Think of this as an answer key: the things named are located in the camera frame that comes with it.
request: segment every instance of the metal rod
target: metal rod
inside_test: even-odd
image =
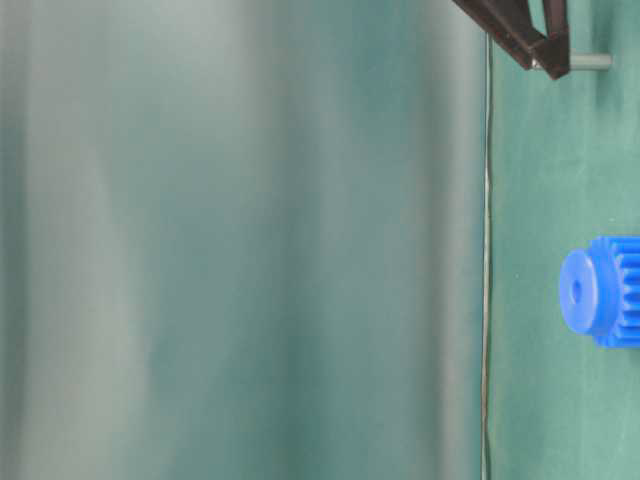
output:
[[[572,53],[570,57],[573,71],[609,70],[613,65],[613,57],[608,53]],[[542,70],[542,66],[533,60],[531,68]]]

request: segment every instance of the gear teeth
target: gear teeth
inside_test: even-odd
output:
[[[620,282],[619,315],[606,346],[640,346],[640,238],[611,237],[608,245]]]

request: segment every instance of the dark brown bracket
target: dark brown bracket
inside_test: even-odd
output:
[[[547,35],[533,26],[528,0],[453,0],[529,70],[535,60],[554,80],[570,71],[567,0],[542,0]]]

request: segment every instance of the green surface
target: green surface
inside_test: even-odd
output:
[[[453,2],[0,21],[2,480],[478,477],[485,45]]]
[[[557,281],[571,249],[640,234],[640,3],[570,5],[573,49],[611,52],[612,71],[554,83],[494,58],[495,480],[638,476],[640,351],[570,332]]]

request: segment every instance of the green cloth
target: green cloth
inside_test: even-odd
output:
[[[453,2],[0,11],[2,480],[477,478]]]
[[[495,49],[491,478],[636,478],[640,351],[571,332],[563,258],[597,235],[640,234],[640,3],[570,2],[572,49],[608,73],[552,82]]]

